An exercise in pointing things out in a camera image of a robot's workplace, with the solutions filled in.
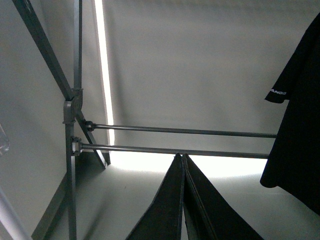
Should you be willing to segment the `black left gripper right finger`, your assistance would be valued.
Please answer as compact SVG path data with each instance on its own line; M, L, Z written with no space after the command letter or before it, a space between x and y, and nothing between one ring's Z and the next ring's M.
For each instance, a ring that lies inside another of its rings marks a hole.
M182 156L183 207L190 240L261 240L262 237L227 203L189 155Z

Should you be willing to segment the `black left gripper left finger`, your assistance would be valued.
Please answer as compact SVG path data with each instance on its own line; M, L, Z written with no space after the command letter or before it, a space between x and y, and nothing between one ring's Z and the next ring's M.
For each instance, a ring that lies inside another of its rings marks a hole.
M156 195L128 240L179 240L182 231L185 169L177 153Z

